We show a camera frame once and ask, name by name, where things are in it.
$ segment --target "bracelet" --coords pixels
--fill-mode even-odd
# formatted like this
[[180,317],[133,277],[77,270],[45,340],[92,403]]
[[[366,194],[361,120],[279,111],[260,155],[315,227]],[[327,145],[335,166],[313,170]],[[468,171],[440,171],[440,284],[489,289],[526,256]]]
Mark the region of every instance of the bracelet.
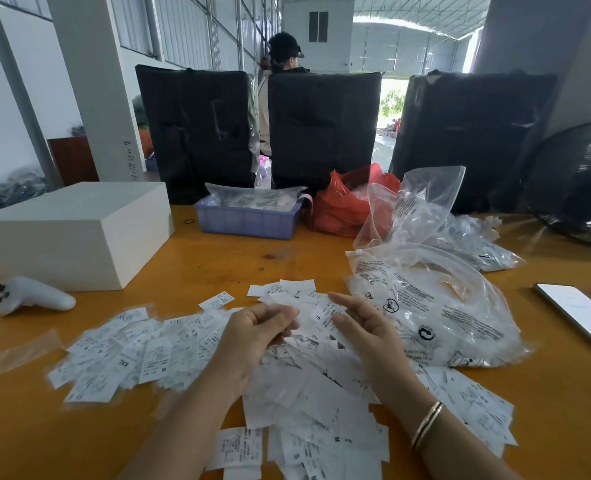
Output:
[[431,429],[431,426],[433,426],[435,418],[437,418],[438,414],[440,414],[440,411],[442,411],[443,407],[444,403],[442,401],[438,401],[433,406],[431,406],[431,409],[429,409],[427,415],[422,420],[422,423],[420,423],[416,434],[413,436],[413,440],[411,441],[411,449],[413,451],[418,450],[420,443],[422,443],[427,431]]

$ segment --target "white phone screen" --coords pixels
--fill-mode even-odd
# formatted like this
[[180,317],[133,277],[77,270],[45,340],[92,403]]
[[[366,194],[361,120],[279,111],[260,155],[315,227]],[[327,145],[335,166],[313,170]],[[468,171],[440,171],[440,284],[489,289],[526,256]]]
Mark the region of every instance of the white phone screen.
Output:
[[541,283],[536,286],[591,335],[591,298],[573,286]]

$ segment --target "recycling symbol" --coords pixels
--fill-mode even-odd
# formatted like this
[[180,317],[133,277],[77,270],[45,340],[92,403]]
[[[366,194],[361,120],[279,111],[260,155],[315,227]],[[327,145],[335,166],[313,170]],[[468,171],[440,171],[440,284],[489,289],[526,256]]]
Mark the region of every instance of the recycling symbol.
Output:
[[387,298],[386,303],[384,304],[383,308],[388,313],[395,313],[400,309],[398,302],[395,301],[393,298]]
[[426,325],[422,325],[418,330],[418,335],[421,339],[424,340],[433,340],[435,339],[435,335],[433,334],[433,330],[431,330]]

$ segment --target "black cap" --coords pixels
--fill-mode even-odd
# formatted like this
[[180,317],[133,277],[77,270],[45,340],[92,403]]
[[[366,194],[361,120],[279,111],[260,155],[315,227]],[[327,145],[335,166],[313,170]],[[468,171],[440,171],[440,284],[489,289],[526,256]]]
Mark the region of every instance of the black cap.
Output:
[[268,55],[277,63],[286,62],[291,57],[304,57],[295,37],[286,32],[271,37],[268,41]]

